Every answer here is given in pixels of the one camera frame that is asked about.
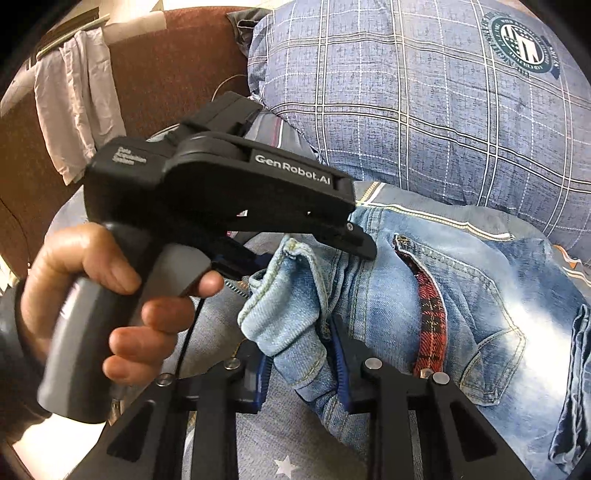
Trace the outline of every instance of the jeans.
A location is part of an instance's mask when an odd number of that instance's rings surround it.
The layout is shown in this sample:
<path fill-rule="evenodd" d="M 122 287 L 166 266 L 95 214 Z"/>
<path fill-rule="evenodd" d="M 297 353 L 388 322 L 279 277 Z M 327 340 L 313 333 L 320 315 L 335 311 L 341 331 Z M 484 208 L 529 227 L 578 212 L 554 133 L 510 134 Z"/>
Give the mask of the jeans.
<path fill-rule="evenodd" d="M 382 198 L 400 191 L 382 189 Z M 412 258 L 443 300 L 443 371 L 473 401 L 537 480 L 566 477 L 589 444 L 589 306 L 543 236 L 491 235 L 364 203 L 351 215 L 378 246 L 367 262 L 286 235 L 251 277 L 238 316 L 286 382 L 341 442 L 366 453 L 368 416 L 349 415 L 327 358 L 327 320 L 375 356 L 412 373 L 421 331 Z"/>

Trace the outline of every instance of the white star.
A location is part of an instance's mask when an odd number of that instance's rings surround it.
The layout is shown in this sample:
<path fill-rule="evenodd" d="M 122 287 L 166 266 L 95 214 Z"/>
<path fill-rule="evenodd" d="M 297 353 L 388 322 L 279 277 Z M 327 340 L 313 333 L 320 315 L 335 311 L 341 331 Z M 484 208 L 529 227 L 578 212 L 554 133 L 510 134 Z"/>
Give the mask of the white star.
<path fill-rule="evenodd" d="M 293 472 L 293 470 L 298 469 L 299 467 L 296 467 L 295 465 L 292 465 L 290 462 L 290 456 L 287 455 L 285 457 L 285 460 L 280 461 L 280 460 L 275 460 L 274 461 L 277 466 L 279 467 L 277 469 L 277 473 L 276 475 L 279 475 L 280 473 L 283 473 L 284 475 L 287 476 L 287 478 L 291 478 L 291 473 Z"/>

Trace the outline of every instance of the pillow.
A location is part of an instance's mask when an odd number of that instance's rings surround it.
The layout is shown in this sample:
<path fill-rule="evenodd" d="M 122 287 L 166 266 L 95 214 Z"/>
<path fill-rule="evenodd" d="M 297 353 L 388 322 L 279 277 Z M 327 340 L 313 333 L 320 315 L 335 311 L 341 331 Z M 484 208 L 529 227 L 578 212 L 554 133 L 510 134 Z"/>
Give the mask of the pillow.
<path fill-rule="evenodd" d="M 590 265 L 591 88 L 533 15 L 297 0 L 257 25 L 248 81 L 323 164 L 510 213 Z"/>

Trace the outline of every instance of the hand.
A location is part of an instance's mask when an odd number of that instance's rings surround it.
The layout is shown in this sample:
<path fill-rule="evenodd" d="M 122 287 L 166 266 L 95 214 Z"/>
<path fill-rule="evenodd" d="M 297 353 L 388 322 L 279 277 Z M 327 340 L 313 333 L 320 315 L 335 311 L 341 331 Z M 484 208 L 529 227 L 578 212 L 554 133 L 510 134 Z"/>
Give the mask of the hand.
<path fill-rule="evenodd" d="M 45 363 L 61 305 L 76 274 L 119 294 L 132 294 L 140 284 L 111 233 L 96 223 L 63 229 L 48 238 L 39 251 L 21 297 L 19 329 L 33 355 Z M 222 276 L 206 273 L 195 291 L 211 297 L 223 287 Z M 162 361 L 173 353 L 177 333 L 189 328 L 194 306 L 189 298 L 162 297 L 142 307 L 143 326 L 113 330 L 109 346 L 114 355 L 103 363 L 111 380 L 126 385 L 145 385 L 160 372 Z"/>

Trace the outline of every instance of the gripper handle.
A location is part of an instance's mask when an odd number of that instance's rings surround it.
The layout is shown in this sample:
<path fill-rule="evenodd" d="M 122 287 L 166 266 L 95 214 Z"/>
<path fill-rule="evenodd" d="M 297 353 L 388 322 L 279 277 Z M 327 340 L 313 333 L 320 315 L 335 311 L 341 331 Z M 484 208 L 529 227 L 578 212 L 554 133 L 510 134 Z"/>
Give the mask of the gripper handle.
<path fill-rule="evenodd" d="M 112 383 L 102 364 L 112 354 L 111 332 L 139 325 L 145 301 L 183 295 L 211 267 L 209 258 L 195 248 L 161 245 L 146 230 L 129 225 L 105 226 L 140 274 L 142 286 L 127 296 L 86 276 L 76 279 L 60 310 L 37 393 L 44 409 L 84 423 L 101 423 L 109 415 Z"/>

